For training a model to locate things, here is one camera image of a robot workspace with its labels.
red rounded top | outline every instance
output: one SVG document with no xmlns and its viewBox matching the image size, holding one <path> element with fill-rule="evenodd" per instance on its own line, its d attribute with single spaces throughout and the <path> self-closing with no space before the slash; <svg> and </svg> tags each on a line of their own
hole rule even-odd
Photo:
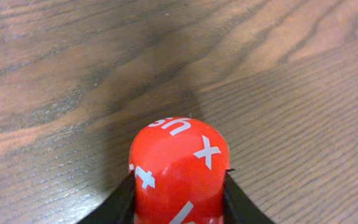
<svg viewBox="0 0 358 224">
<path fill-rule="evenodd" d="M 229 147 L 212 126 L 165 118 L 140 131 L 129 156 L 140 223 L 222 223 Z"/>
</svg>

wood grain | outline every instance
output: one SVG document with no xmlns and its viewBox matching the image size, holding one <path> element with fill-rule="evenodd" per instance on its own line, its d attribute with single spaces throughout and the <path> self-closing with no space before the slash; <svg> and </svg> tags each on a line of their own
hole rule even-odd
<svg viewBox="0 0 358 224">
<path fill-rule="evenodd" d="M 0 0 L 0 223 L 76 222 L 190 114 L 277 223 L 358 223 L 358 1 Z"/>
</svg>

wooden table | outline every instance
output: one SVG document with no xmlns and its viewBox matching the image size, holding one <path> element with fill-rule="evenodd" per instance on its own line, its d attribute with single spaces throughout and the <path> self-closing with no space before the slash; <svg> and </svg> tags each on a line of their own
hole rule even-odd
<svg viewBox="0 0 358 224">
<path fill-rule="evenodd" d="M 75 223 L 189 115 L 275 222 L 358 223 L 358 1 L 0 0 L 0 223 Z"/>
</svg>

black part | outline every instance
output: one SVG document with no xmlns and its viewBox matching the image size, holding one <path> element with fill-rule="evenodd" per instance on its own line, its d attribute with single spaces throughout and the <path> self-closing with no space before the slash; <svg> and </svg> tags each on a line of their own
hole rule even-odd
<svg viewBox="0 0 358 224">
<path fill-rule="evenodd" d="M 130 224 L 134 222 L 134 212 L 135 175 L 132 171 L 99 207 L 78 224 Z"/>
<path fill-rule="evenodd" d="M 223 200 L 225 224 L 274 223 L 256 207 L 228 173 L 224 180 Z"/>
</svg>

red dome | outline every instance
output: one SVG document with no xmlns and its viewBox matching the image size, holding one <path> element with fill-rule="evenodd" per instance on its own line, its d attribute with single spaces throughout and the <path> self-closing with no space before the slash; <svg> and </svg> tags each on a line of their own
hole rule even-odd
<svg viewBox="0 0 358 224">
<path fill-rule="evenodd" d="M 165 118 L 140 131 L 129 156 L 140 223 L 222 223 L 229 147 L 212 126 Z"/>
</svg>

